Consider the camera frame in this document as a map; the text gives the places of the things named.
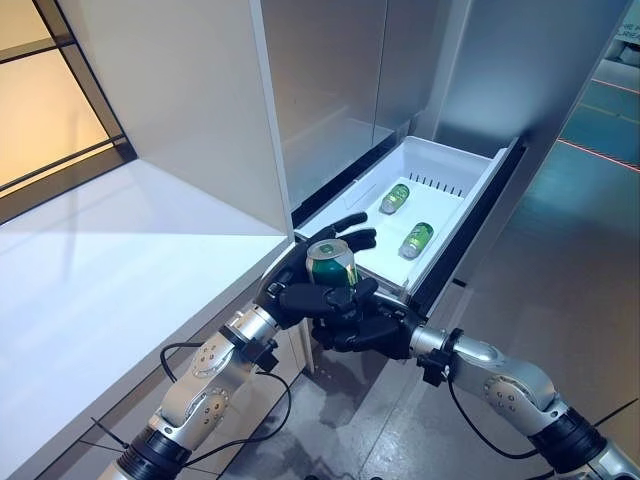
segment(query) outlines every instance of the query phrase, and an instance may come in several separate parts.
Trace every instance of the can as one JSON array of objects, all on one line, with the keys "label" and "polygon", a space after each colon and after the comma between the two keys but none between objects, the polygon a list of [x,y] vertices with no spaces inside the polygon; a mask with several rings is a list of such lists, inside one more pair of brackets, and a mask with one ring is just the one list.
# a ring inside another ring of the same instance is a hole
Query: can
[{"label": "can", "polygon": [[382,199],[380,211],[389,215],[397,212],[398,209],[404,205],[407,197],[409,197],[409,187],[402,183],[398,183]]},{"label": "can", "polygon": [[433,237],[433,227],[425,222],[417,223],[402,242],[400,255],[413,260],[422,253],[431,237]]},{"label": "can", "polygon": [[344,240],[330,238],[311,245],[306,266],[312,283],[344,287],[358,281],[353,252]]}]

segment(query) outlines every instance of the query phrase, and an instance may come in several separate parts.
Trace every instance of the white countertop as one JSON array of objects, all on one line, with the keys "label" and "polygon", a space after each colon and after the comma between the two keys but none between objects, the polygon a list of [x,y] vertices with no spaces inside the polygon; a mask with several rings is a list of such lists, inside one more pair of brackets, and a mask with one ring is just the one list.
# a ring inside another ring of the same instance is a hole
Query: white countertop
[{"label": "white countertop", "polygon": [[0,226],[0,478],[286,244],[142,160]]}]

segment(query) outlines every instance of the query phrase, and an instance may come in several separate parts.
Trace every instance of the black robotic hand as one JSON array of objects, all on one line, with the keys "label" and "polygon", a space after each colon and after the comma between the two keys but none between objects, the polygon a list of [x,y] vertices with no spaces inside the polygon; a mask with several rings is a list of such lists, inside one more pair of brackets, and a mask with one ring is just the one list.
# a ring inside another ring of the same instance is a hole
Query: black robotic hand
[{"label": "black robotic hand", "polygon": [[[377,283],[372,286],[370,282],[355,285],[355,288],[331,288],[322,285],[314,285],[309,281],[306,268],[307,250],[311,245],[328,238],[336,238],[338,233],[349,227],[367,221],[365,212],[350,215],[342,220],[329,225],[317,232],[310,239],[296,244],[269,272],[264,276],[258,287],[258,294],[255,299],[256,305],[264,308],[278,322],[281,328],[289,328],[300,323],[300,321],[310,314],[324,313],[332,302],[331,298],[341,302],[363,287],[373,291],[377,288]],[[352,252],[358,252],[376,246],[376,231],[373,228],[357,230],[338,237],[347,242]],[[299,303],[294,305],[284,305],[282,299],[296,299]]]},{"label": "black robotic hand", "polygon": [[[366,279],[364,282],[377,282]],[[419,317],[405,305],[372,290],[356,292],[357,314],[328,314],[313,318],[311,335],[325,349],[339,352],[375,350],[388,358],[411,358],[411,335],[420,323]]]},{"label": "black robotic hand", "polygon": [[[312,318],[312,336],[325,349],[376,350],[389,358],[410,358],[409,343],[419,318],[395,300],[376,295],[375,279],[365,278],[353,287],[331,287],[309,281],[305,265],[307,249],[366,220],[365,213],[351,215],[297,244],[264,277],[255,303],[285,329],[305,317]],[[374,229],[364,229],[338,238],[345,240],[355,253],[375,247],[375,235]]]}]

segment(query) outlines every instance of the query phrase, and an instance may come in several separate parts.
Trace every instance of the window frame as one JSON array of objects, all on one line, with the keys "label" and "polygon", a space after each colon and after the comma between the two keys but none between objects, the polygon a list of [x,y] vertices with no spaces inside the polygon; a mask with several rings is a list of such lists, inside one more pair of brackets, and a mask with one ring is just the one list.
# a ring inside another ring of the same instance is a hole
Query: window frame
[{"label": "window frame", "polygon": [[[37,175],[63,166],[66,163],[70,164],[0,197],[0,225],[64,192],[138,158],[109,101],[106,99],[104,91],[91,70],[82,48],[71,31],[57,0],[33,0],[33,5],[42,18],[51,38],[0,50],[0,65],[39,53],[58,50],[80,86],[96,118],[104,128],[107,139],[61,159],[54,160],[26,175],[0,185],[0,193],[2,193],[3,190],[15,187]],[[72,163],[78,157],[105,145],[112,146],[84,160]]]}]

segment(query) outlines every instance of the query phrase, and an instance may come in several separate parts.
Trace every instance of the can lid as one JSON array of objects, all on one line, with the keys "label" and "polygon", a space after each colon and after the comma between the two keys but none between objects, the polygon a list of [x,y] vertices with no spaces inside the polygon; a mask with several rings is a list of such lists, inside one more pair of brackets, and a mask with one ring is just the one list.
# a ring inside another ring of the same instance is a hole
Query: can lid
[{"label": "can lid", "polygon": [[349,252],[349,245],[344,240],[329,238],[314,243],[307,250],[307,258],[313,260],[329,260]]}]

